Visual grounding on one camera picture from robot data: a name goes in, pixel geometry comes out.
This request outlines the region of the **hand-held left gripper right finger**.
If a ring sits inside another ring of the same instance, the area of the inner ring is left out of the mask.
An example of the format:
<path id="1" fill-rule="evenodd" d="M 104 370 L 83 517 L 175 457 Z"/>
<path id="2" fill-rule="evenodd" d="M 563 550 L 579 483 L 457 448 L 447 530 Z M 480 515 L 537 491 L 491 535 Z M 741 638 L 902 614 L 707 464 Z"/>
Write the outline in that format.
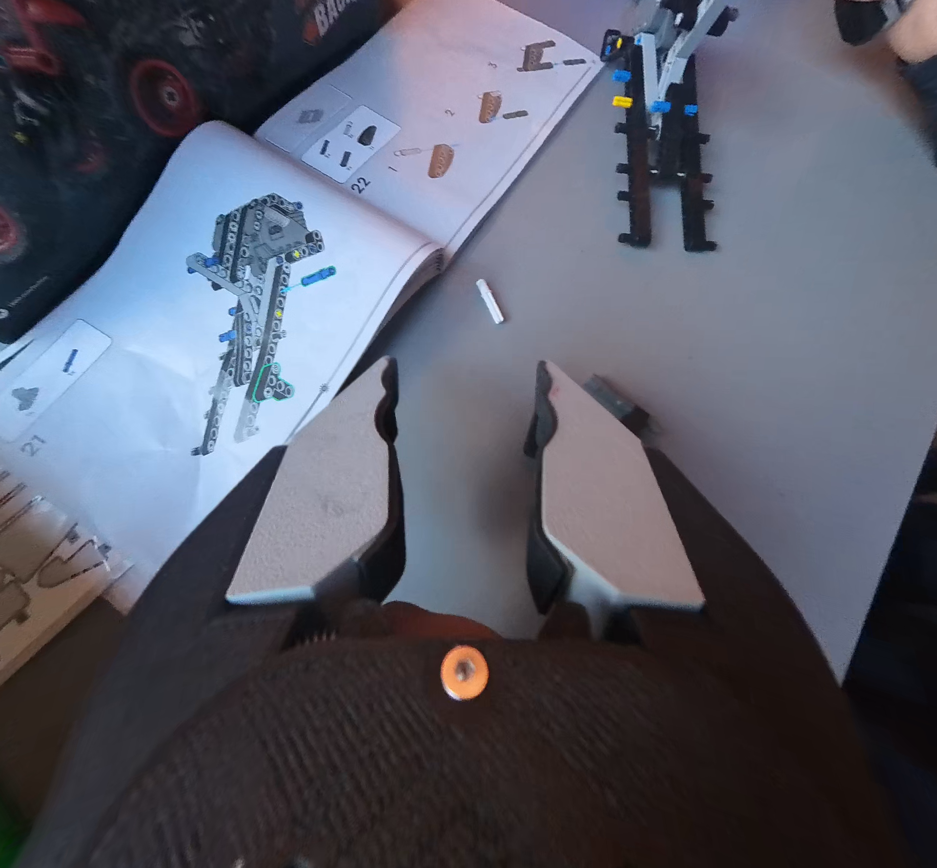
<path id="1" fill-rule="evenodd" d="M 634 608 L 702 611 L 641 438 L 548 360 L 537 365 L 524 453 L 535 472 L 526 572 L 542 617 L 579 606 L 600 640 Z"/>

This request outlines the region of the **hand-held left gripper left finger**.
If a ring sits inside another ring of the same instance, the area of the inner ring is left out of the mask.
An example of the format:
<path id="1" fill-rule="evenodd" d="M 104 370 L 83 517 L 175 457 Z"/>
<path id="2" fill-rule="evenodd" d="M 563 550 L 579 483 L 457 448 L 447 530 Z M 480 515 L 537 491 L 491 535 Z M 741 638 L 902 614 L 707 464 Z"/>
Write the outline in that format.
<path id="1" fill-rule="evenodd" d="M 286 445 L 228 584 L 231 605 L 382 602 L 406 566 L 396 361 L 365 370 Z"/>

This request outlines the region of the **grey and black lego assembly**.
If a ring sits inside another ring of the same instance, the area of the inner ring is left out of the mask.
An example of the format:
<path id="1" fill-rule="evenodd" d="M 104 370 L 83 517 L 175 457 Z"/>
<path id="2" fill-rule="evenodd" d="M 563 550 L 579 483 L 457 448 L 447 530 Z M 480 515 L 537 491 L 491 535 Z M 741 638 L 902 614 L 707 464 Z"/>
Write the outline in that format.
<path id="1" fill-rule="evenodd" d="M 622 93 L 613 106 L 622 115 L 614 128 L 624 139 L 625 160 L 615 172 L 626 181 L 616 194 L 628 207 L 628 229 L 620 244 L 636 250 L 652 242 L 651 191 L 677 188 L 683 248 L 712 253 L 707 196 L 712 177 L 702 167 L 709 142 L 699 125 L 695 55 L 706 38 L 718 38 L 738 17 L 738 0 L 628 0 L 623 31 L 609 29 L 601 60 Z"/>

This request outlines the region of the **grey lego piece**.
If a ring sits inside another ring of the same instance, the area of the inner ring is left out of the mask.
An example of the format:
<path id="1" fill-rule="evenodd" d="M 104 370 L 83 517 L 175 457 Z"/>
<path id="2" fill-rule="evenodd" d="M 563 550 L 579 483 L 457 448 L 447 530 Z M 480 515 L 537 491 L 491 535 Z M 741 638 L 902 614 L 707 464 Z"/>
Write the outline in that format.
<path id="1" fill-rule="evenodd" d="M 643 440 L 645 433 L 650 428 L 650 414 L 642 406 L 639 406 L 595 374 L 585 382 L 583 389 L 615 417 L 616 421 L 640 440 Z"/>

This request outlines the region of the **lego instruction booklet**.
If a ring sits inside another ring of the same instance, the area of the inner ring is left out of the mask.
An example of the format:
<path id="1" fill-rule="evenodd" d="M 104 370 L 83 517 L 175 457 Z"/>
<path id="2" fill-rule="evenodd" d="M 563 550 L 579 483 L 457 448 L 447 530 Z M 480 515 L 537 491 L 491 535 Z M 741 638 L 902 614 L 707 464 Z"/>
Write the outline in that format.
<path id="1" fill-rule="evenodd" d="M 496 0 L 412 0 L 253 136 L 185 138 L 2 371 L 2 471 L 130 561 L 111 604 L 330 403 L 602 65 Z"/>

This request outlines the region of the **lego sticker sheet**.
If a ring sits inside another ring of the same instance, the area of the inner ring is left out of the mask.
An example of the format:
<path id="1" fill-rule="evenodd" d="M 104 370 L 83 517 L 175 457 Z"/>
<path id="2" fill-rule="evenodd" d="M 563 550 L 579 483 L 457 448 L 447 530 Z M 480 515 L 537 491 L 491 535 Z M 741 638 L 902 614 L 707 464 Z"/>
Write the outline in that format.
<path id="1" fill-rule="evenodd" d="M 2 468 L 2 684 L 131 566 L 109 543 Z"/>

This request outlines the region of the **black monster truck lego box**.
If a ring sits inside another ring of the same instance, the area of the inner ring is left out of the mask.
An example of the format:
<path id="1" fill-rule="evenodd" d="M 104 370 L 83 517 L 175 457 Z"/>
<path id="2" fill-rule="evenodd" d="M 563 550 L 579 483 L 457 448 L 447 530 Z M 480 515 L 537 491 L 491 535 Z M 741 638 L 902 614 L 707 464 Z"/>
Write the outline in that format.
<path id="1" fill-rule="evenodd" d="M 181 140 L 254 132 L 393 0 L 1 0 L 1 341 L 108 258 Z"/>

